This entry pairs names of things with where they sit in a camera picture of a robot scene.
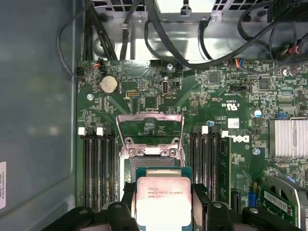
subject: silver heatsink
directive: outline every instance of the silver heatsink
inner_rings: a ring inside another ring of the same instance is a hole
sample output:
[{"label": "silver heatsink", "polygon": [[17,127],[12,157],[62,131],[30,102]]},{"label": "silver heatsink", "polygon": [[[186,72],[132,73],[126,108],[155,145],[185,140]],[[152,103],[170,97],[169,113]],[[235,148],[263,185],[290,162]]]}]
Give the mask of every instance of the silver heatsink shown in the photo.
[{"label": "silver heatsink", "polygon": [[274,157],[308,157],[308,120],[271,120],[269,151]]}]

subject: cable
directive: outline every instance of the cable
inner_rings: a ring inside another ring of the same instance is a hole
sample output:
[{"label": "cable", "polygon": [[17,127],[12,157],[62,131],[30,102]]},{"label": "cable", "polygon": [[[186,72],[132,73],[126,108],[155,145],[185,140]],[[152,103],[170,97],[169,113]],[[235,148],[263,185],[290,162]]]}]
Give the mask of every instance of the cable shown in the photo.
[{"label": "cable", "polygon": [[169,63],[173,63],[175,61],[174,58],[171,58],[171,57],[164,57],[160,54],[158,54],[156,51],[153,50],[153,48],[151,47],[151,45],[149,44],[149,40],[148,40],[148,37],[149,37],[149,24],[151,23],[150,20],[146,21],[145,24],[144,24],[144,42],[145,42],[145,45],[147,47],[147,49],[150,51],[150,53],[160,59],[160,60],[163,60],[163,61],[166,61],[166,62],[169,62]]},{"label": "cable", "polygon": [[73,21],[75,21],[77,18],[79,18],[90,6],[92,5],[91,2],[89,2],[87,5],[85,5],[78,13],[76,13],[67,23],[65,23],[58,31],[57,34],[57,49],[58,49],[58,54],[60,61],[65,68],[65,70],[75,79],[78,79],[78,77],[71,71],[69,66],[67,65],[63,53],[62,53],[62,48],[61,48],[61,34],[64,31],[64,29],[70,25]]},{"label": "cable", "polygon": [[[237,23],[237,30],[239,32],[239,34],[241,35],[241,37],[243,39],[245,39],[246,41],[249,41],[251,40],[253,37],[251,35],[249,35],[247,32],[244,31],[243,29],[243,18],[251,13],[251,11],[253,10],[256,10],[258,8],[263,8],[263,7],[267,7],[267,6],[270,6],[273,4],[273,1],[267,1],[267,2],[263,2],[263,3],[259,3],[259,4],[256,4],[256,5],[253,5],[252,7],[248,8],[240,17],[238,23]],[[269,49],[269,45],[264,42],[264,41],[261,41],[261,40],[256,40],[255,41],[255,44],[258,44],[258,45],[261,45],[262,47],[264,47],[265,49]]]},{"label": "cable", "polygon": [[179,60],[183,65],[187,66],[190,69],[197,69],[197,70],[198,69],[206,69],[210,66],[218,65],[218,64],[224,62],[225,60],[228,60],[228,59],[235,57],[236,55],[242,53],[247,48],[249,48],[249,46],[251,46],[258,38],[265,35],[268,31],[273,29],[278,24],[277,21],[274,21],[273,23],[268,25],[266,28],[264,28],[262,31],[260,31],[257,35],[255,35],[253,37],[253,39],[248,41],[246,44],[244,44],[240,48],[236,49],[235,51],[233,51],[233,52],[231,52],[231,53],[229,53],[229,54],[227,54],[227,55],[225,55],[221,58],[218,58],[216,60],[213,60],[213,61],[210,61],[210,62],[207,62],[207,63],[191,64],[187,60],[184,59],[184,57],[178,52],[178,50],[174,47],[174,45],[172,44],[172,42],[168,38],[166,32],[162,28],[162,25],[160,24],[157,13],[155,11],[154,3],[151,0],[145,0],[145,4],[147,6],[148,15],[149,15],[149,17],[152,21],[152,24],[153,24],[155,30],[157,31],[157,33],[158,33],[162,43],[164,44],[164,46],[174,55],[174,57],[177,60]]},{"label": "cable", "polygon": [[308,42],[308,33],[306,33],[301,39],[300,42],[298,44],[299,49],[301,51],[301,49],[303,48],[303,46]]},{"label": "cable", "polygon": [[296,32],[296,27],[295,27],[295,23],[293,22],[292,24],[292,29],[293,29],[293,36],[294,36],[294,44],[292,47],[292,52],[291,54],[289,54],[284,60],[280,61],[278,59],[276,59],[273,55],[273,41],[274,41],[274,35],[275,35],[275,31],[277,30],[277,27],[273,28],[270,36],[269,36],[269,56],[271,58],[271,60],[273,60],[274,62],[278,63],[278,64],[283,64],[283,65],[290,65],[290,63],[288,63],[291,60],[291,56],[294,55],[295,51],[296,51],[296,47],[297,47],[297,32]]},{"label": "cable", "polygon": [[277,71],[279,69],[281,69],[282,67],[284,66],[288,66],[290,64],[288,64],[287,62],[291,60],[293,54],[295,53],[295,50],[296,50],[296,44],[297,44],[297,34],[296,34],[296,27],[295,27],[295,24],[293,23],[293,33],[294,33],[294,46],[293,46],[293,50],[292,50],[292,53],[289,54],[283,61],[279,61],[277,59],[275,59],[273,57],[273,53],[272,53],[272,42],[273,42],[273,38],[274,38],[274,34],[275,34],[275,31],[276,31],[277,27],[274,27],[270,33],[270,37],[269,37],[269,54],[270,54],[270,57],[271,59],[280,64],[279,66],[275,67],[275,68],[272,68],[270,70],[267,70],[267,71],[254,71],[254,70],[250,70],[250,69],[245,69],[242,67],[242,64],[243,64],[243,61],[242,61],[242,64],[239,63],[237,65],[237,68],[239,68],[240,70],[242,71],[245,71],[247,73],[250,73],[250,74],[253,74],[253,75],[261,75],[261,74],[269,74],[269,73],[272,73],[274,71]]},{"label": "cable", "polygon": [[210,18],[208,21],[200,21],[199,23],[199,37],[198,37],[198,40],[199,40],[199,44],[201,46],[201,49],[202,49],[202,52],[204,53],[204,55],[206,56],[206,58],[208,60],[213,60],[213,58],[211,57],[211,55],[207,52],[206,48],[205,48],[205,44],[204,44],[204,32],[205,32],[205,29],[207,28],[208,26],[208,23],[210,21]]},{"label": "cable", "polygon": [[242,70],[242,71],[245,71],[245,72],[247,72],[249,74],[252,74],[252,75],[264,75],[264,74],[272,73],[274,71],[278,71],[278,70],[280,70],[283,67],[284,67],[283,65],[280,65],[280,66],[274,67],[274,68],[272,68],[270,70],[267,70],[267,71],[255,71],[255,70],[243,68],[241,66],[239,67],[239,69]]},{"label": "cable", "polygon": [[139,2],[140,2],[140,0],[134,0],[132,6],[129,9],[129,12],[126,15],[124,23],[123,23],[123,27],[122,27],[123,39],[122,39],[122,48],[121,48],[121,52],[120,52],[120,60],[125,60],[125,58],[126,58],[126,52],[127,52],[127,46],[128,46],[128,35],[129,35],[128,24],[129,24],[133,14],[134,14],[134,12],[138,8]]},{"label": "cable", "polygon": [[104,26],[102,25],[102,23],[100,21],[100,17],[97,14],[94,6],[91,6],[89,8],[89,14],[91,16],[92,23],[94,25],[94,28],[96,30],[96,33],[97,33],[98,38],[101,42],[101,46],[104,50],[104,53],[105,53],[107,59],[108,60],[117,60],[116,53],[115,53],[115,50],[112,46],[110,38],[108,37],[108,34],[107,34]]}]

